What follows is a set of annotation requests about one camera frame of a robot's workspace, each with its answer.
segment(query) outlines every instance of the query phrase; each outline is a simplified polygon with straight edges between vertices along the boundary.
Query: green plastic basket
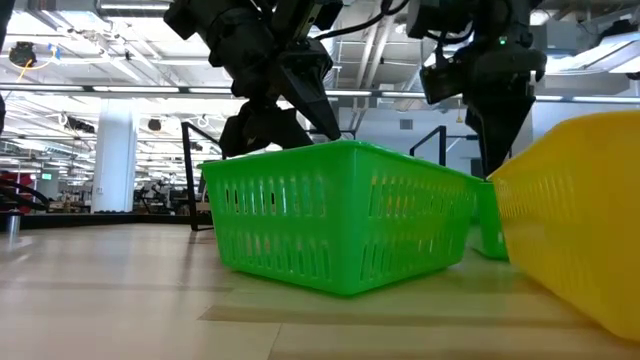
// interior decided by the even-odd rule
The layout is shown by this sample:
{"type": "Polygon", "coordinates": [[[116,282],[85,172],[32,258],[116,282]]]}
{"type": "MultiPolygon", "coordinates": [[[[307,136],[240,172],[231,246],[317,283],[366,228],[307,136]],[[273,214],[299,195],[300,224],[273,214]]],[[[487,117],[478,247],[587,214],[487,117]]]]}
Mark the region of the green plastic basket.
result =
{"type": "Polygon", "coordinates": [[[223,264],[343,295],[458,263],[477,182],[355,141],[202,170],[223,264]]]}
{"type": "Polygon", "coordinates": [[[509,259],[493,183],[481,182],[477,185],[476,212],[469,243],[473,249],[488,258],[509,259]]]}

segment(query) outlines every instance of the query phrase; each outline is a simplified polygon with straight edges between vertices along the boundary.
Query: yellow plastic basket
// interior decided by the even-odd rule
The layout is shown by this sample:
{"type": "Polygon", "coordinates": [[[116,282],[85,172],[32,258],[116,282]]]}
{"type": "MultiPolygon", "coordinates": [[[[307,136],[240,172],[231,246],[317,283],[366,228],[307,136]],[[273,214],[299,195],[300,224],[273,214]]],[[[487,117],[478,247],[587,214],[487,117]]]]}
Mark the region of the yellow plastic basket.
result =
{"type": "Polygon", "coordinates": [[[640,111],[565,121],[498,169],[511,261],[640,341],[640,111]]]}

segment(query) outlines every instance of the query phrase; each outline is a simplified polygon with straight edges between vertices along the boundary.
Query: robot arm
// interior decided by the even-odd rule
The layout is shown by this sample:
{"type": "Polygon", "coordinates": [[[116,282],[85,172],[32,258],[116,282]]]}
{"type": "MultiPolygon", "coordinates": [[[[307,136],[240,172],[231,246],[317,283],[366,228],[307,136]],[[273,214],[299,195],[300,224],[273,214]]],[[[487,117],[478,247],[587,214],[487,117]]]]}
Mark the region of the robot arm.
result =
{"type": "Polygon", "coordinates": [[[177,0],[166,23],[183,39],[198,33],[214,67],[234,79],[232,92],[249,99],[238,116],[227,120],[220,145],[227,156],[245,154],[269,143],[283,148],[312,144],[296,110],[281,110],[282,95],[330,139],[340,129],[324,91],[333,67],[319,40],[307,37],[313,25],[329,29],[341,0],[177,0]]]}
{"type": "MultiPolygon", "coordinates": [[[[381,13],[372,21],[323,37],[361,30],[409,3],[409,36],[439,43],[436,65],[421,71],[427,101],[463,95],[469,107],[466,123],[479,135],[489,174],[504,161],[535,101],[530,74],[537,79],[544,75],[545,55],[529,49],[529,14],[539,2],[403,0],[391,8],[392,0],[382,0],[381,13]],[[447,37],[466,28],[462,38],[447,37]],[[472,33],[470,44],[444,58],[444,45],[466,41],[472,33]]],[[[312,143],[295,110],[276,106],[279,96],[329,139],[340,137],[322,83],[333,63],[319,40],[307,35],[312,25],[329,29],[342,6],[341,0],[176,0],[171,5],[167,24],[183,39],[198,33],[211,50],[211,65],[224,67],[234,79],[233,94],[249,99],[227,120],[220,139],[225,155],[245,154],[271,142],[283,148],[312,143]]]]}
{"type": "Polygon", "coordinates": [[[539,0],[412,0],[407,33],[438,42],[436,64],[420,77],[430,104],[462,94],[468,105],[466,124],[478,133],[485,175],[495,171],[509,153],[535,102],[531,74],[539,81],[546,55],[530,49],[529,18],[539,0]],[[446,37],[449,32],[466,36],[446,37]],[[438,36],[431,30],[440,32],[438,36]],[[448,43],[473,41],[445,59],[448,43]]]}

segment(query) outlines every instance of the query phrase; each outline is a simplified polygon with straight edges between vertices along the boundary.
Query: wooden table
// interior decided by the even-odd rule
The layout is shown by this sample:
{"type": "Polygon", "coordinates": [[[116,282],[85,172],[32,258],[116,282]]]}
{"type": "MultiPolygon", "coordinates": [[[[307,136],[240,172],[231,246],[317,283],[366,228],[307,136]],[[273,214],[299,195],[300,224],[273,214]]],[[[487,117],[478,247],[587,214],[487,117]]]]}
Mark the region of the wooden table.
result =
{"type": "Polygon", "coordinates": [[[0,240],[2,359],[640,359],[510,265],[354,298],[232,273],[210,232],[125,225],[0,240]]]}

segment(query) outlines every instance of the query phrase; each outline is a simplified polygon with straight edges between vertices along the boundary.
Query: fluorescent light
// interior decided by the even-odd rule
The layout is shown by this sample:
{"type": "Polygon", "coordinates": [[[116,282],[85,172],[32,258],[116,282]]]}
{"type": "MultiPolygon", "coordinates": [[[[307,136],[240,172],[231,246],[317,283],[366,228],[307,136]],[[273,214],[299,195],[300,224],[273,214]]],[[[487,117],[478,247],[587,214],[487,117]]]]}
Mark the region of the fluorescent light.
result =
{"type": "Polygon", "coordinates": [[[640,40],[640,29],[624,34],[605,36],[600,44],[617,44],[625,41],[637,41],[640,40]]]}
{"type": "Polygon", "coordinates": [[[17,174],[17,173],[20,173],[20,174],[39,174],[40,173],[39,169],[20,169],[20,170],[11,169],[11,170],[8,170],[8,171],[11,172],[12,174],[17,174]]]}
{"type": "Polygon", "coordinates": [[[617,68],[611,70],[612,73],[623,73],[623,74],[633,74],[640,72],[640,56],[633,58],[626,63],[618,66],[617,68]]]}
{"type": "Polygon", "coordinates": [[[54,165],[54,166],[68,166],[68,164],[60,161],[47,161],[47,164],[54,165]]]}
{"type": "Polygon", "coordinates": [[[74,85],[27,85],[27,84],[0,84],[0,90],[13,91],[82,91],[82,86],[74,85]]]}
{"type": "Polygon", "coordinates": [[[574,96],[573,101],[599,104],[640,104],[640,97],[574,96]]]}
{"type": "Polygon", "coordinates": [[[189,88],[192,94],[224,94],[231,95],[231,89],[225,88],[189,88]]]}
{"type": "Polygon", "coordinates": [[[327,90],[327,96],[371,96],[371,91],[327,90]]]}
{"type": "Polygon", "coordinates": [[[425,95],[423,93],[383,91],[382,97],[398,98],[398,99],[424,99],[425,95]]]}
{"type": "Polygon", "coordinates": [[[537,101],[562,101],[564,99],[563,96],[553,96],[553,95],[538,95],[536,96],[537,101]]]}
{"type": "Polygon", "coordinates": [[[160,65],[173,65],[173,66],[200,66],[200,65],[209,65],[209,61],[207,60],[196,60],[196,59],[174,59],[174,60],[151,60],[152,63],[160,64],[160,65]]]}
{"type": "Polygon", "coordinates": [[[125,4],[103,4],[102,10],[168,10],[169,5],[148,4],[148,5],[125,5],[125,4]]]}
{"type": "Polygon", "coordinates": [[[94,86],[93,89],[98,92],[180,92],[180,89],[172,86],[94,86]]]}

